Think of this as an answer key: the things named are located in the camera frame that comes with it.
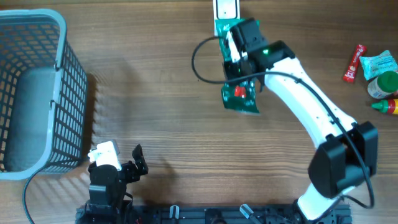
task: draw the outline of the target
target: green bottle cap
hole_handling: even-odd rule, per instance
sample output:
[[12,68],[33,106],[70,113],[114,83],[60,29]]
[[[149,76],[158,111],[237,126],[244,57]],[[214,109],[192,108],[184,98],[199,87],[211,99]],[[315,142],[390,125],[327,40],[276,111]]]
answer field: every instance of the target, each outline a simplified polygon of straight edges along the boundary
[[384,72],[377,78],[377,85],[386,93],[398,90],[398,73],[393,71]]
[[388,110],[388,101],[387,100],[381,100],[378,103],[373,103],[371,105],[373,109],[379,110],[382,113],[387,113]]

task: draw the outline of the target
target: red wrapper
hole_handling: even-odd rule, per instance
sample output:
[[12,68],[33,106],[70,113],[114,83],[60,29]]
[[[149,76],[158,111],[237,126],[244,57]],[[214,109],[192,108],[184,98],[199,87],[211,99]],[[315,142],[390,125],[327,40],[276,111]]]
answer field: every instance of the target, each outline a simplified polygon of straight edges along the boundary
[[366,51],[366,47],[358,44],[355,49],[354,57],[349,64],[347,72],[344,74],[343,80],[348,83],[353,83],[355,79],[356,71],[358,70],[359,57],[362,56]]

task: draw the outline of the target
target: basket bottom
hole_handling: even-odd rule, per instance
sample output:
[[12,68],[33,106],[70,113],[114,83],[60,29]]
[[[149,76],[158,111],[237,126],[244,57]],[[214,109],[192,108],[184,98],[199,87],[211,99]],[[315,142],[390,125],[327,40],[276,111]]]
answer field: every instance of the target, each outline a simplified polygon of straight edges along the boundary
[[52,67],[34,68],[21,74],[4,153],[4,167],[8,172],[26,170],[42,157],[54,83]]

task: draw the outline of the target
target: wooden tabletop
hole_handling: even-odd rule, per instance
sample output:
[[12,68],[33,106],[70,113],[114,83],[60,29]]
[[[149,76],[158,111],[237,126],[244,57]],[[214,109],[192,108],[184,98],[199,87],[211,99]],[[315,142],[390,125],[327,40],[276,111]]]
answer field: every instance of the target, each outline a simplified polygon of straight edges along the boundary
[[[355,84],[342,76],[356,44],[367,55],[398,57],[397,1],[243,1],[243,17],[260,20],[262,33],[284,40],[312,80],[359,123],[379,130],[376,207],[353,205],[355,223],[397,223],[398,116],[372,110],[363,72]],[[288,107],[265,90],[259,116],[225,110],[219,85],[199,82],[190,59],[213,35],[211,2],[36,5],[58,10],[68,41],[90,80],[85,150],[109,139],[119,159],[141,144],[149,174],[128,186],[134,203],[260,205],[292,203],[310,183],[313,143]],[[216,42],[198,55],[198,71],[223,78]],[[36,223],[73,223],[88,196],[87,164],[62,177],[38,177],[27,204]],[[25,181],[0,182],[0,222],[27,223]],[[364,184],[353,196],[368,201]]]

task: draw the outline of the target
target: basket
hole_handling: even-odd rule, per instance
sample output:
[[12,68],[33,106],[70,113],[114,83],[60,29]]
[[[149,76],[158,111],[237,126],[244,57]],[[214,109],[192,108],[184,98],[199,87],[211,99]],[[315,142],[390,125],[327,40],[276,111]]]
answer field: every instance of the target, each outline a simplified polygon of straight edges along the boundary
[[81,159],[86,96],[86,73],[58,12],[0,11],[0,179],[25,179],[47,162]]

